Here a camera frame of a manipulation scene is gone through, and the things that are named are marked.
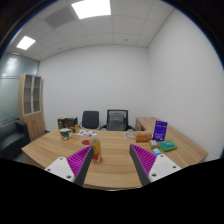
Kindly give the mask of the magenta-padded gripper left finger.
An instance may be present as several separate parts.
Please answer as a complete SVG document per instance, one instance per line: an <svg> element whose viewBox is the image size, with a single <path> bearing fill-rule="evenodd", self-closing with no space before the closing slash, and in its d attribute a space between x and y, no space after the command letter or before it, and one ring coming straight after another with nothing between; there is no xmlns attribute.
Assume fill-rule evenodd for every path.
<svg viewBox="0 0 224 224"><path fill-rule="evenodd" d="M82 186L93 156L93 147L88 146L67 158L58 157L46 168L46 171Z"/></svg>

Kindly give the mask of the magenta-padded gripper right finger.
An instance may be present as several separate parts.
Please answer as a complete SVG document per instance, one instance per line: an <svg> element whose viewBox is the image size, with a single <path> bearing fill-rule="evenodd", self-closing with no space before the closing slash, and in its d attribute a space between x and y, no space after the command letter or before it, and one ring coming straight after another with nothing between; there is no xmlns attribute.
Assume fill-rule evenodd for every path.
<svg viewBox="0 0 224 224"><path fill-rule="evenodd" d="M155 155L140 146L131 144L129 151L142 186L180 170L165 154Z"/></svg>

